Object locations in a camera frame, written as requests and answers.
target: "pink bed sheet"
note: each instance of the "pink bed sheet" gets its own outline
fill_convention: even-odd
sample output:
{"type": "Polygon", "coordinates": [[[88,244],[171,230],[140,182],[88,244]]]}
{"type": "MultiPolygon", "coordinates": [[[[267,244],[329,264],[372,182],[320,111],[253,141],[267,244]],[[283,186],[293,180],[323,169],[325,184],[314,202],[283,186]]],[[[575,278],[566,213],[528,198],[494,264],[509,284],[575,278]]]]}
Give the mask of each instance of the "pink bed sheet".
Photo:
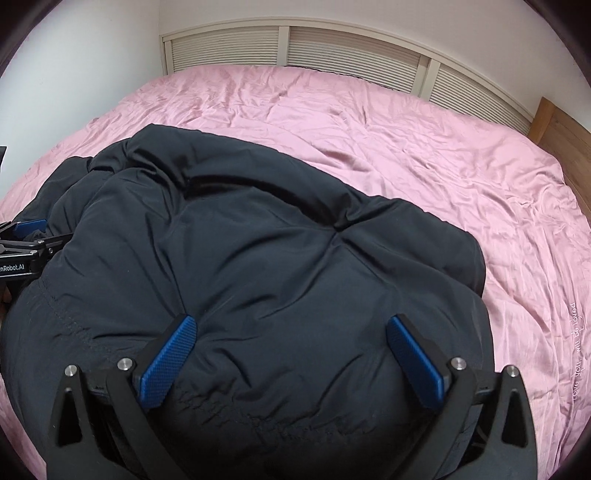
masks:
{"type": "MultiPolygon", "coordinates": [[[[352,77],[202,66],[156,79],[39,159],[0,203],[12,219],[65,158],[150,123],[276,148],[369,195],[401,197],[480,242],[497,370],[521,369],[540,479],[591,416],[591,232],[561,168],[521,134],[352,77]]],[[[38,478],[43,461],[0,383],[0,422],[38,478]]]]}

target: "silver bolt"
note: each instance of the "silver bolt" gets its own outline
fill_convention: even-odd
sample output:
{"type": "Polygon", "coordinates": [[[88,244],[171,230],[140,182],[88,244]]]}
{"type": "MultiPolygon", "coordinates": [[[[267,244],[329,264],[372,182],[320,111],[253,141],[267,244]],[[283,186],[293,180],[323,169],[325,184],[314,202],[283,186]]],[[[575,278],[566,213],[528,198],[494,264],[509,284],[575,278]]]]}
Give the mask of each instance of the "silver bolt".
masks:
{"type": "Polygon", "coordinates": [[[76,375],[78,372],[78,367],[75,365],[68,365],[66,367],[66,369],[64,370],[64,373],[66,374],[67,377],[73,377],[74,375],[76,375]]]}
{"type": "Polygon", "coordinates": [[[122,358],[117,362],[117,368],[127,372],[134,365],[134,361],[131,358],[122,358]]]}
{"type": "Polygon", "coordinates": [[[452,367],[456,370],[465,370],[467,366],[468,364],[461,356],[452,358],[452,367]]]}
{"type": "Polygon", "coordinates": [[[510,377],[515,378],[519,376],[519,369],[515,365],[507,365],[505,368],[510,377]]]}

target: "white slatted panel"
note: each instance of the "white slatted panel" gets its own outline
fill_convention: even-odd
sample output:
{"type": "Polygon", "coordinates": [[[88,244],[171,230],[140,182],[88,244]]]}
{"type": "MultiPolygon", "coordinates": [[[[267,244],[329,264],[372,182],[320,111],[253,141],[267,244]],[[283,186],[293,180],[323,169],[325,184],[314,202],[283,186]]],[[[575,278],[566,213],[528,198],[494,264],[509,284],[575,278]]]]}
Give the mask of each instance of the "white slatted panel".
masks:
{"type": "Polygon", "coordinates": [[[528,119],[506,101],[446,65],[439,68],[429,101],[456,112],[506,125],[524,135],[530,129],[528,119]]]}
{"type": "Polygon", "coordinates": [[[206,63],[275,65],[279,27],[242,27],[214,30],[172,43],[174,71],[206,63]]]}
{"type": "Polygon", "coordinates": [[[323,28],[291,27],[287,64],[363,78],[410,93],[420,55],[391,43],[323,28]]]}

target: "white wall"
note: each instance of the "white wall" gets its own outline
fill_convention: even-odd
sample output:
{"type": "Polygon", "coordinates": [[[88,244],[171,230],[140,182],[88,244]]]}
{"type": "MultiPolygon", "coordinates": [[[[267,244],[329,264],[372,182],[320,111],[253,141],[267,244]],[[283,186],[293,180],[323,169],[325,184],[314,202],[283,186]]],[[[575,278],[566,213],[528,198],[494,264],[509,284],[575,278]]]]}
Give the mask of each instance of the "white wall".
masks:
{"type": "Polygon", "coordinates": [[[250,17],[310,17],[405,37],[478,72],[531,113],[548,97],[591,129],[591,87],[523,0],[161,0],[160,33],[250,17]]]}
{"type": "Polygon", "coordinates": [[[162,75],[160,0],[64,0],[0,77],[0,197],[69,134],[162,75]]]}

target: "wooden headboard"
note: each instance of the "wooden headboard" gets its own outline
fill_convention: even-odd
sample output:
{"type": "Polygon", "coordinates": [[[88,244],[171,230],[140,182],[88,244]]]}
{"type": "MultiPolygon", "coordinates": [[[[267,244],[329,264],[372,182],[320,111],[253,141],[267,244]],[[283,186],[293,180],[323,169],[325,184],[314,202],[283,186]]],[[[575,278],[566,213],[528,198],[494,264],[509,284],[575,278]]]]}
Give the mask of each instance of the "wooden headboard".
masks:
{"type": "Polygon", "coordinates": [[[591,225],[591,132],[542,98],[527,137],[560,162],[564,182],[591,225]]]}

